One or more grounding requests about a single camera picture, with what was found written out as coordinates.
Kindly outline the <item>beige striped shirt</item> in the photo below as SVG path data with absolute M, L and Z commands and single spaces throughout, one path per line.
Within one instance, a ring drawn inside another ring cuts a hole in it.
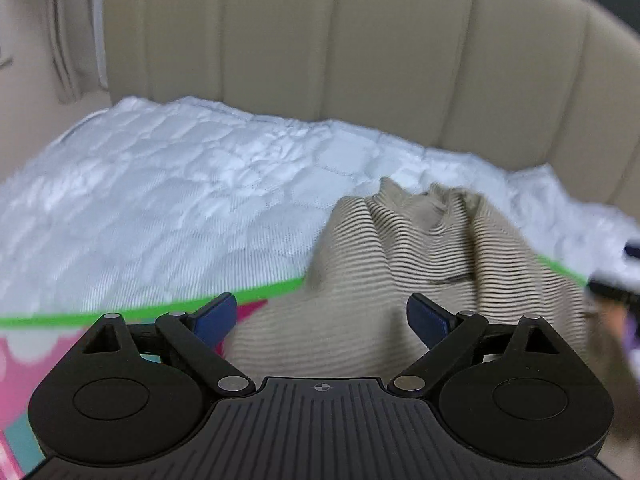
M 413 195 L 386 178 L 373 196 L 339 200 L 302 286 L 244 318 L 224 355 L 255 379 L 390 379 L 424 351 L 406 315 L 415 292 L 492 322 L 548 321 L 611 393 L 605 448 L 616 470 L 628 470 L 620 454 L 639 445 L 639 395 L 604 307 L 543 264 L 486 197 L 463 188 Z

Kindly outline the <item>colourful cartoon play mat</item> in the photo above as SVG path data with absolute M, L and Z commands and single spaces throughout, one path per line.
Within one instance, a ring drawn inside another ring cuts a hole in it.
M 373 378 L 255 385 L 214 348 L 230 295 L 151 324 L 105 315 L 29 401 L 36 479 L 608 479 L 614 404 L 543 320 L 495 325 L 420 295 L 425 356 Z

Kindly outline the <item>white quilted mattress cover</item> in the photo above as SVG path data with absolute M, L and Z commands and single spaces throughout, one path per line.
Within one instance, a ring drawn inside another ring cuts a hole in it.
M 337 120 L 128 98 L 2 184 L 1 322 L 70 325 L 299 278 L 336 202 L 383 178 L 482 193 L 552 264 L 639 281 L 623 253 L 638 224 L 574 200 L 548 165 L 506 171 Z

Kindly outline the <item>beige padded headboard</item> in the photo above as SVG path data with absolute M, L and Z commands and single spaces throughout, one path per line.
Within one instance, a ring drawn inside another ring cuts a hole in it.
M 104 0 L 114 100 L 335 118 L 639 212 L 639 38 L 591 0 Z

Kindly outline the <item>grey curtain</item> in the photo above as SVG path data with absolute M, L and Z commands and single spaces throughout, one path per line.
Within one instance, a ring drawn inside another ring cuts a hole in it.
M 103 0 L 44 0 L 44 24 L 58 100 L 105 90 Z

